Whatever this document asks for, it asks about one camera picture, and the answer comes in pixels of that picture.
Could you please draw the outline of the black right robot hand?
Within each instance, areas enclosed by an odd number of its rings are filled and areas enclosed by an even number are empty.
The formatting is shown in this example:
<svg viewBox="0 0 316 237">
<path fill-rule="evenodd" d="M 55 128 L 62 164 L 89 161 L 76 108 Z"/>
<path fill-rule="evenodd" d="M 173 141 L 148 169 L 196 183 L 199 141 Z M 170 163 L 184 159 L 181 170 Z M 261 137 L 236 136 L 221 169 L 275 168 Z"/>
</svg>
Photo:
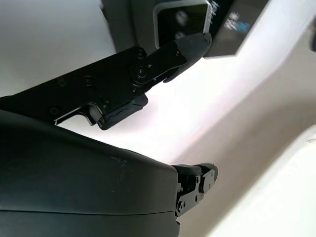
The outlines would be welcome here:
<svg viewBox="0 0 316 237">
<path fill-rule="evenodd" d="M 211 163 L 168 165 L 61 128 L 73 116 L 107 130 L 146 92 L 208 51 L 195 33 L 147 55 L 132 47 L 0 100 L 3 237 L 176 237 L 177 218 L 212 188 Z"/>
</svg>

